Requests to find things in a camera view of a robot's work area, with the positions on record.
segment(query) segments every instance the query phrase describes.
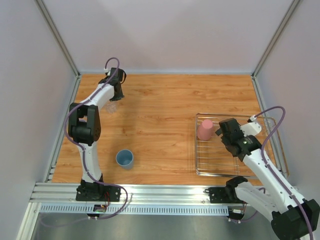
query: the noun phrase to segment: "wooden table surface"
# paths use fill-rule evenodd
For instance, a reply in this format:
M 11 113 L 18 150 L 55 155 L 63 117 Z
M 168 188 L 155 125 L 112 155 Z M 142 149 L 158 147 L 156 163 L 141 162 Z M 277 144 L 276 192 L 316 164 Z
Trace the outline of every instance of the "wooden table surface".
M 103 77 L 83 75 L 75 102 L 89 96 Z M 125 98 L 117 102 L 117 112 L 102 109 L 99 113 L 98 158 L 104 182 L 225 185 L 225 177 L 196 174 L 195 116 L 258 113 L 249 75 L 130 74 L 122 89 Z M 131 170 L 116 163 L 122 149 L 134 154 Z M 52 182 L 79 183 L 81 177 L 79 151 L 65 138 Z

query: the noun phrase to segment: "aluminum frame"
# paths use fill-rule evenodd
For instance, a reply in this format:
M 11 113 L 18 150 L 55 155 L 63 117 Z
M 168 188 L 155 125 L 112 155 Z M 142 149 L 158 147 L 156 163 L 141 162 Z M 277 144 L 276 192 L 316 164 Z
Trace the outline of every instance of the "aluminum frame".
M 76 78 L 75 78 L 72 94 L 70 96 L 69 102 L 65 106 L 65 116 L 69 112 L 70 104 L 72 104 L 76 98 L 81 79 L 82 79 L 82 75 L 76 76 Z M 63 128 L 64 120 L 65 120 L 65 118 L 63 118 L 63 120 L 60 123 L 60 126 L 61 126 L 60 132 L 54 141 L 53 151 L 51 152 L 50 157 L 49 157 L 49 159 L 50 159 L 49 166 L 46 171 L 47 172 L 46 176 L 43 180 L 45 183 L 48 181 L 51 181 L 51 178 L 55 172 L 56 163 L 57 163 L 58 156 L 59 156 L 59 153 L 60 153 L 60 150 L 62 147 L 62 142 L 64 140 L 64 128 Z
M 267 60 L 269 54 L 271 53 L 271 51 L 274 49 L 274 47 L 277 44 L 280 36 L 284 32 L 286 26 L 288 25 L 290 19 L 292 18 L 292 16 L 296 12 L 297 7 L 299 6 L 299 4 L 301 2 L 302 2 L 302 0 L 293 0 L 292 1 L 291 5 L 289 6 L 289 9 L 287 10 L 287 12 L 285 13 L 283 19 L 281 20 L 281 23 L 280 23 L 279 27 L 275 31 L 275 33 L 274 33 L 273 37 L 271 38 L 267 48 L 265 49 L 262 57 L 260 58 L 257 66 L 255 67 L 255 69 L 254 69 L 254 71 L 252 73 L 252 77 L 255 78 L 258 75 L 260 69 L 262 68 L 262 66 L 266 62 L 266 60 Z
M 252 85 L 253 85 L 253 88 L 254 88 L 254 91 L 255 91 L 256 99 L 258 100 L 259 107 L 260 107 L 261 111 L 264 111 L 264 110 L 266 110 L 266 104 L 265 104 L 265 101 L 262 98 L 261 90 L 260 90 L 259 84 L 257 82 L 257 77 L 256 76 L 252 76 L 251 79 L 252 79 Z M 269 125 L 268 121 L 266 122 L 265 125 L 268 128 L 268 131 L 271 132 L 271 126 Z M 279 158 L 275 158 L 276 165 L 280 166 L 279 171 L 281 171 L 282 175 L 285 178 L 288 178 L 288 176 L 290 175 L 290 172 L 289 172 L 289 168 L 288 168 L 288 165 L 287 165 L 286 158 L 282 154 L 284 152 L 284 150 L 283 150 L 283 145 L 282 145 L 281 141 L 279 141 L 277 139 L 277 137 L 275 137 L 273 135 L 271 137 L 271 139 L 270 139 L 270 144 L 271 144 L 272 149 L 275 151 L 275 154 L 277 156 L 279 156 Z
M 53 34 L 53 37 L 55 38 L 56 42 L 58 43 L 59 47 L 61 48 L 61 51 L 63 52 L 66 60 L 68 61 L 70 67 L 72 68 L 74 75 L 76 77 L 80 76 L 80 72 L 77 69 L 77 66 L 73 60 L 73 58 L 71 57 L 63 39 L 60 36 L 60 33 L 47 9 L 46 4 L 44 3 L 43 0 L 34 0 L 35 4 L 37 5 L 37 7 L 39 8 L 45 22 L 48 24 L 48 27 L 50 28 L 50 31 Z
M 79 183 L 41 183 L 35 184 L 30 203 L 60 203 L 74 204 Z M 210 203 L 205 189 L 221 187 L 212 185 L 149 185 L 149 184 L 121 184 L 128 192 L 128 202 L 134 205 L 159 206 L 242 206 L 241 204 Z M 121 190 L 122 205 L 126 194 Z M 86 201 L 87 204 L 104 204 L 104 201 Z
M 29 202 L 16 240 L 30 240 L 36 226 L 39 210 L 41 208 L 40 202 Z

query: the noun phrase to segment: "metal wire rack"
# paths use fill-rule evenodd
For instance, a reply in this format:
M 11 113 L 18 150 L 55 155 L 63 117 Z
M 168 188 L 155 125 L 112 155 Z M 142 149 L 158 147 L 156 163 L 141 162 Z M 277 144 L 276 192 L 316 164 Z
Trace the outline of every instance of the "metal wire rack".
M 250 116 L 247 115 L 211 113 L 198 113 L 195 116 L 195 168 L 198 175 L 230 178 L 236 176 L 257 178 L 243 162 L 237 157 L 232 157 L 221 142 L 219 136 L 213 134 L 212 138 L 208 141 L 202 141 L 197 138 L 197 128 L 205 119 L 209 119 L 213 122 L 214 131 L 216 131 L 219 128 L 219 122 L 222 120 L 235 118 L 240 125 L 244 125 L 247 123 L 249 117 Z M 276 121 L 271 117 L 263 116 L 258 117 L 257 121 L 261 125 L 262 130 L 256 138 L 262 143 L 276 125 Z M 273 134 L 272 138 L 265 146 L 265 151 L 278 170 L 287 177 L 289 173 L 278 131 Z

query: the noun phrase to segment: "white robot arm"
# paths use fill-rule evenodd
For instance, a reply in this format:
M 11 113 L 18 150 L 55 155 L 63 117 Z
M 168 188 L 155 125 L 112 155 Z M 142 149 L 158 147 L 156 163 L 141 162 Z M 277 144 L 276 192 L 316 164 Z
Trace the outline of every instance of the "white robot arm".
M 98 87 L 96 88 L 93 93 L 87 97 L 85 100 L 81 101 L 80 103 L 83 103 L 91 98 L 91 96 L 100 88 L 102 88 L 104 84 L 100 83 L 98 84 Z M 102 88 L 99 93 L 94 96 L 92 100 L 90 100 L 88 103 L 85 104 L 85 106 L 97 106 L 98 111 L 102 109 L 102 107 L 115 96 L 115 90 L 114 87 L 110 84 L 107 84 L 104 88 Z M 98 162 L 98 151 L 97 151 L 97 141 L 94 141 L 91 145 L 87 143 L 79 143 L 81 146 L 84 147 L 85 151 L 85 159 L 86 159 L 86 166 L 89 171 L 89 173 L 92 175 L 92 177 L 96 180 L 100 180 L 102 177 L 102 173 L 99 167 Z M 78 146 L 77 147 L 80 152 L 81 156 L 81 164 L 82 164 L 82 180 L 86 181 L 87 183 L 93 183 L 93 180 L 88 176 L 87 172 L 85 171 L 84 164 L 83 164 L 83 150 Z
M 265 216 L 281 240 L 295 240 L 308 234 L 300 207 L 305 211 L 312 231 L 316 230 L 320 206 L 314 199 L 306 200 L 294 189 L 265 151 L 263 159 L 262 145 L 255 137 L 261 131 L 261 126 L 257 122 L 240 126 L 234 118 L 219 122 L 219 126 L 216 134 L 222 134 L 225 148 L 254 172 L 270 196 L 263 194 L 242 176 L 227 181 L 227 195 L 233 200 L 250 204 Z
M 80 186 L 77 188 L 77 201 L 104 201 L 106 200 L 105 194 L 115 193 L 112 192 L 112 188 L 120 191 L 111 184 L 104 186 L 97 184 L 94 180 L 103 182 L 97 151 L 97 141 L 101 134 L 99 111 L 108 101 L 118 101 L 124 97 L 121 84 L 126 80 L 126 76 L 122 69 L 112 68 L 111 71 L 106 72 L 106 77 L 98 83 L 90 96 L 80 103 L 70 105 L 72 113 L 68 121 L 68 134 L 78 145 L 83 171 Z

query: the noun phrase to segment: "purple cable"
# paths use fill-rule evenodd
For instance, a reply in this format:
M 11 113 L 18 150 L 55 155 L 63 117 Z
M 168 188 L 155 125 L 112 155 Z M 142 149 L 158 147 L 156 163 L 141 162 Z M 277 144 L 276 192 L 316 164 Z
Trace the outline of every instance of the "purple cable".
M 298 208 L 300 209 L 302 215 L 303 215 L 303 218 L 305 220 L 305 223 L 306 223 L 306 226 L 308 228 L 308 231 L 309 231 L 309 235 L 310 235 L 310 240 L 314 240 L 314 235 L 313 235 L 313 231 L 312 231 L 312 227 L 311 227 L 311 224 L 310 224 L 310 221 L 308 219 L 308 216 L 306 214 L 306 211 L 304 210 L 304 208 L 302 207 L 302 205 L 300 204 L 300 202 L 298 201 L 298 199 L 296 198 L 296 196 L 290 191 L 290 189 L 285 185 L 285 183 L 281 180 L 281 178 L 277 175 L 277 173 L 271 168 L 271 166 L 269 165 L 266 157 L 265 157 L 265 146 L 268 142 L 268 140 L 271 138 L 271 136 L 277 131 L 277 129 L 279 128 L 280 124 L 282 123 L 282 121 L 284 120 L 285 118 L 285 115 L 286 115 L 286 110 L 283 106 L 273 106 L 273 107 L 270 107 L 260 113 L 258 113 L 257 115 L 255 115 L 255 117 L 258 117 L 270 110 L 273 110 L 273 109 L 281 109 L 282 110 L 282 116 L 279 120 L 279 122 L 277 123 L 277 125 L 274 127 L 274 129 L 269 133 L 269 135 L 266 137 L 266 139 L 264 140 L 263 144 L 262 144 L 262 147 L 261 147 L 261 155 L 262 155 L 262 160 L 263 162 L 265 163 L 265 165 L 267 166 L 267 168 L 270 170 L 270 172 L 272 173 L 272 175 L 277 179 L 277 181 L 281 184 L 281 186 L 285 189 L 285 191 L 290 195 L 290 197 L 292 197 L 292 199 L 294 200 L 294 202 L 297 204 Z
M 84 148 L 82 145 L 80 145 L 79 143 L 75 142 L 75 141 L 69 136 L 69 134 L 68 134 L 68 132 L 67 132 L 67 123 L 68 123 L 68 119 L 69 119 L 70 115 L 71 115 L 74 111 L 76 111 L 76 110 L 77 110 L 78 108 L 80 108 L 81 106 L 83 106 L 83 105 L 87 104 L 88 102 L 90 102 L 90 101 L 109 83 L 109 81 L 117 74 L 118 69 L 119 69 L 119 66 L 120 66 L 120 61 L 119 61 L 118 58 L 116 58 L 116 57 L 111 57 L 111 58 L 109 58 L 109 59 L 106 61 L 106 63 L 105 63 L 105 68 L 107 68 L 107 65 L 108 65 L 108 63 L 110 62 L 110 60 L 113 60 L 113 59 L 117 61 L 117 66 L 116 66 L 116 70 L 114 71 L 114 73 L 108 78 L 108 80 L 102 85 L 101 88 L 99 88 L 97 91 L 95 91 L 95 92 L 93 93 L 93 95 L 92 95 L 88 100 L 86 100 L 86 101 L 78 104 L 76 107 L 74 107 L 74 108 L 67 114 L 67 116 L 66 116 L 66 118 L 65 118 L 65 120 L 64 120 L 64 123 L 63 123 L 63 130 L 64 130 L 64 134 L 65 134 L 66 138 L 67 138 L 71 143 L 77 145 L 77 146 L 78 146 L 79 148 L 81 148 L 81 150 L 82 150 L 82 163 L 83 163 L 83 168 L 84 168 L 86 174 L 89 176 L 89 178 L 90 178 L 92 181 L 94 181 L 95 183 L 97 183 L 97 184 L 101 184 L 101 185 L 104 185 L 104 186 L 112 186 L 112 187 L 120 188 L 120 189 L 124 190 L 124 192 L 125 192 L 125 196 L 126 196 L 126 197 L 125 197 L 125 201 L 124 201 L 124 204 L 120 207 L 120 209 L 119 209 L 118 211 L 114 212 L 113 214 L 108 215 L 108 216 L 99 217 L 99 218 L 98 218 L 99 220 L 109 219 L 109 218 L 112 218 L 112 217 L 116 216 L 117 214 L 119 214 L 119 213 L 125 208 L 125 206 L 126 206 L 126 204 L 127 204 L 127 202 L 128 202 L 128 192 L 127 192 L 127 190 L 126 190 L 123 186 L 120 186 L 120 185 L 117 185 L 117 184 L 112 184 L 112 183 L 105 183 L 105 182 L 98 181 L 98 180 L 94 179 L 94 177 L 89 173 L 88 168 L 87 168 L 87 165 L 86 165 L 85 148 Z

